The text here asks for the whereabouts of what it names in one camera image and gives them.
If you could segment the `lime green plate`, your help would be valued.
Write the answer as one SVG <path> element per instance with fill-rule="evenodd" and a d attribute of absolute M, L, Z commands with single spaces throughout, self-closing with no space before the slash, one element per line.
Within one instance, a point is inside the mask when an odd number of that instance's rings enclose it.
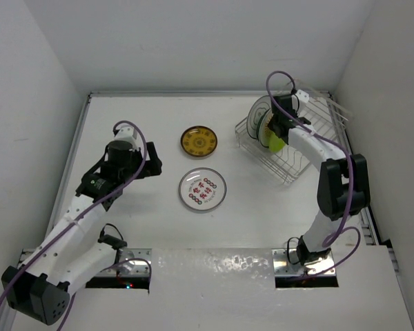
<path fill-rule="evenodd" d="M 270 138 L 268 140 L 268 149 L 273 154 L 276 154 L 280 152 L 284 147 L 286 146 L 286 143 L 277 137 L 274 133 L 270 135 Z"/>

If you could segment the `dark brown patterned plate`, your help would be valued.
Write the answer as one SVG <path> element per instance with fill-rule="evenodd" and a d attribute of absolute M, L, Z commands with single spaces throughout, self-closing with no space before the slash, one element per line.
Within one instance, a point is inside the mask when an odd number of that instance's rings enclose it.
<path fill-rule="evenodd" d="M 181 151 L 190 159 L 205 159 L 217 149 L 218 137 L 207 126 L 191 126 L 185 129 L 179 139 Z"/>

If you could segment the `white plate red characters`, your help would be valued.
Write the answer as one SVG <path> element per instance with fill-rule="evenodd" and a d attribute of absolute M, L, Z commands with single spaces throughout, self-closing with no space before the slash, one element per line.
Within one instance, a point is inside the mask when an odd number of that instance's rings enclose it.
<path fill-rule="evenodd" d="M 193 212 L 210 212 L 226 198 L 228 187 L 223 176 L 212 168 L 194 168 L 180 180 L 178 196 L 185 207 Z"/>

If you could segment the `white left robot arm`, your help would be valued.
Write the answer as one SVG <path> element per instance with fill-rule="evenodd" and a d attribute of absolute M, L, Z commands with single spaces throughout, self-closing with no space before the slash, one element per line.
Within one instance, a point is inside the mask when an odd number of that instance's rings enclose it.
<path fill-rule="evenodd" d="M 127 185 L 159 176 L 161 167 L 152 141 L 145 154 L 131 142 L 111 141 L 82 176 L 70 206 L 44 242 L 20 268 L 10 266 L 2 274 L 8 306 L 46 325 L 56 323 L 72 295 L 101 271 L 117 267 L 128 246 L 109 234 L 100 235 L 83 254 L 77 252 L 80 244 Z"/>

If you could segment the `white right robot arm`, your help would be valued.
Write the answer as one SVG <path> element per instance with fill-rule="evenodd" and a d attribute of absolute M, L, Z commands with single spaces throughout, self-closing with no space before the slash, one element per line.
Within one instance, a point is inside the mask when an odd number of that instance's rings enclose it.
<path fill-rule="evenodd" d="M 369 206 L 367 162 L 363 155 L 350 154 L 341 144 L 318 134 L 309 120 L 297 116 L 297 97 L 280 95 L 270 100 L 273 117 L 268 128 L 319 171 L 319 211 L 296 248 L 298 262 L 304 265 L 325 257 L 348 219 Z"/>

